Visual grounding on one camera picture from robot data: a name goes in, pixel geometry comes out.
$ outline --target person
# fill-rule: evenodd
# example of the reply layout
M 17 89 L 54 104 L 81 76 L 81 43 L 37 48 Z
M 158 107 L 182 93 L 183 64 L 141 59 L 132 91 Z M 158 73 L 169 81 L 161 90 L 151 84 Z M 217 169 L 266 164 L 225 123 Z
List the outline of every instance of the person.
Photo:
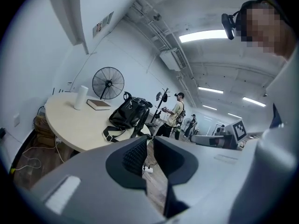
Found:
M 294 104 L 299 95 L 298 92 L 292 92 L 291 87 L 299 85 L 298 39 L 282 10 L 271 0 L 243 3 L 236 17 L 235 36 L 240 36 L 241 41 L 261 47 L 265 53 L 286 60 L 280 74 L 266 89 L 268 97 L 273 101 L 274 117 L 270 128 L 296 120 Z
M 225 127 L 224 125 L 221 125 L 221 127 L 218 127 L 217 130 L 216 130 L 215 136 L 218 136 L 220 131 L 223 131 L 224 127 Z
M 195 124 L 195 122 L 196 122 L 196 115 L 193 114 L 192 117 L 193 117 L 193 119 L 191 120 L 191 122 L 190 122 L 188 128 L 187 128 L 186 131 L 185 131 L 185 134 L 184 134 L 184 137 L 185 137 L 185 138 L 188 138 L 188 137 L 189 137 L 189 132 L 190 132 L 190 130 L 194 127 L 194 124 Z
M 177 94 L 177 103 L 174 106 L 173 110 L 168 110 L 166 108 L 163 108 L 162 111 L 165 113 L 169 113 L 170 116 L 168 117 L 167 121 L 160 126 L 158 129 L 156 136 L 164 136 L 169 137 L 171 130 L 173 127 L 177 126 L 176 119 L 177 116 L 183 111 L 184 109 L 184 97 L 185 95 L 180 92 Z

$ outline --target round table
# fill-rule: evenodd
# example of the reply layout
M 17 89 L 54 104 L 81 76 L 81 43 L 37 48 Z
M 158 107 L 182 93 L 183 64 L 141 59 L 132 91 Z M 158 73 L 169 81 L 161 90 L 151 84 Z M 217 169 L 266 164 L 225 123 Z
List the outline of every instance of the round table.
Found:
M 109 117 L 116 109 L 96 111 L 88 104 L 84 104 L 81 110 L 74 109 L 77 93 L 64 92 L 51 96 L 45 105 L 47 122 L 53 133 L 67 146 L 78 152 L 111 144 L 103 135 L 107 126 L 112 126 Z M 129 139 L 133 128 L 116 139 Z M 149 134 L 150 131 L 143 126 L 142 132 Z

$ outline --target white cable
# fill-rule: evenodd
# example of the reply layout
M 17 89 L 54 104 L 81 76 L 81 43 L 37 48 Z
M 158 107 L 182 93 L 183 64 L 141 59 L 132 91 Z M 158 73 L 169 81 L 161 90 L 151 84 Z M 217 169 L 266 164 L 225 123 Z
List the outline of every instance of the white cable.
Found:
M 24 155 L 24 153 L 26 153 L 28 150 L 30 150 L 30 149 L 32 149 L 32 148 L 45 148 L 45 149 L 54 149 L 54 148 L 56 148 L 56 150 L 57 150 L 57 152 L 58 152 L 58 155 L 59 155 L 61 161 L 64 163 L 64 161 L 62 160 L 62 158 L 61 158 L 61 156 L 60 156 L 60 153 L 59 153 L 59 151 L 58 151 L 58 148 L 57 148 L 57 141 L 56 141 L 56 138 L 57 138 L 57 137 L 55 136 L 55 147 L 30 147 L 29 149 L 27 149 L 26 151 L 24 151 L 24 152 L 22 153 L 22 156 L 24 156 L 24 157 L 27 158 L 28 160 L 33 160 L 33 159 L 38 160 L 39 163 L 40 163 L 40 166 L 39 166 L 39 167 L 34 167 L 34 166 L 31 166 L 31 165 L 25 165 L 25 166 L 23 166 L 23 167 L 21 167 L 21 168 L 15 169 L 15 171 L 21 170 L 21 169 L 23 169 L 23 168 L 25 168 L 25 167 L 31 167 L 31 168 L 36 168 L 36 169 L 39 169 L 39 168 L 42 167 L 42 162 L 41 162 L 38 158 L 29 158 L 29 157 L 26 157 L 26 156 Z
M 55 147 L 56 147 L 56 150 L 57 150 L 57 152 L 58 152 L 58 155 L 59 155 L 61 161 L 64 163 L 64 161 L 62 160 L 62 158 L 61 158 L 61 156 L 60 156 L 60 153 L 59 153 L 59 151 L 58 151 L 58 148 L 57 148 L 57 137 L 56 137 L 56 136 L 55 136 Z

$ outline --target ceiling light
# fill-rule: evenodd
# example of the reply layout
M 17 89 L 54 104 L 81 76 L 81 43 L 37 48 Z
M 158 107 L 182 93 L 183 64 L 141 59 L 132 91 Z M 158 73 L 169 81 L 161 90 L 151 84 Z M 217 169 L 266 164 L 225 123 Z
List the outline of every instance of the ceiling light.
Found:
M 248 98 L 246 98 L 246 97 L 244 97 L 243 100 L 249 101 L 249 102 L 254 103 L 254 104 L 256 104 L 256 105 L 260 105 L 260 106 L 262 106 L 262 107 L 265 107 L 265 106 L 266 106 L 266 105 L 263 104 L 263 103 L 257 102 L 257 101 L 252 100 L 252 99 L 248 99 Z
M 223 91 L 213 90 L 213 89 L 204 88 L 204 87 L 198 87 L 198 88 L 199 88 L 200 90 L 203 90 L 203 91 L 211 91 L 211 92 L 216 92 L 216 93 L 223 94 Z
M 212 31 L 204 31 L 204 32 L 195 32 L 187 35 L 182 35 L 179 37 L 181 42 L 190 42 L 195 40 L 203 40 L 203 39 L 213 39 L 213 38 L 228 38 L 225 30 L 212 30 Z
M 240 117 L 240 116 L 237 116 L 237 115 L 234 115 L 234 114 L 231 114 L 231 113 L 228 113 L 228 114 L 231 115 L 231 116 L 235 116 L 235 117 L 237 117 L 237 118 L 242 119 L 242 117 Z
M 206 106 L 206 105 L 203 105 L 203 107 L 206 107 L 206 108 L 209 108 L 209 109 L 212 109 L 212 110 L 217 110 L 215 108 L 212 108 L 212 107 L 209 107 L 209 106 Z

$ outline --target fan stand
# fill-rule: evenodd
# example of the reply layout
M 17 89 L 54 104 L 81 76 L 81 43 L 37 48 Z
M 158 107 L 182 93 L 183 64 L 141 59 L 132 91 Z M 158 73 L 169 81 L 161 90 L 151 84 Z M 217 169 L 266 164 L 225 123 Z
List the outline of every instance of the fan stand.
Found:
M 111 86 L 112 86 L 112 82 L 111 82 L 111 80 L 107 80 L 107 81 L 105 81 L 105 88 L 104 88 L 104 90 L 103 90 L 103 92 L 102 92 L 102 95 L 101 95 L 100 99 L 103 98 L 103 95 L 105 94 L 106 89 L 107 89 L 107 88 L 110 88 Z
M 189 123 L 189 121 L 187 122 L 187 124 L 186 124 L 186 126 L 185 126 L 185 128 L 184 128 L 183 132 L 185 132 L 185 129 L 186 129 L 186 127 L 187 127 L 188 123 Z
M 166 90 L 163 89 L 163 91 L 164 91 L 164 94 L 163 94 L 162 99 L 161 99 L 161 101 L 160 101 L 160 103 L 159 103 L 159 105 L 158 105 L 158 107 L 157 107 L 157 109 L 156 109 L 156 112 L 155 112 L 153 118 L 152 118 L 151 121 L 150 121 L 151 123 L 153 123 L 153 120 L 154 120 L 154 118 L 155 118 L 155 116 L 156 116 L 156 114 L 157 114 L 157 112 L 158 112 L 158 110 L 159 110 L 159 108 L 160 108 L 160 106 L 161 106 L 161 104 L 162 104 L 162 102 L 163 102 L 163 97 L 164 97 L 164 95 L 166 95 L 167 93 L 169 93 L 168 88 L 166 88 Z

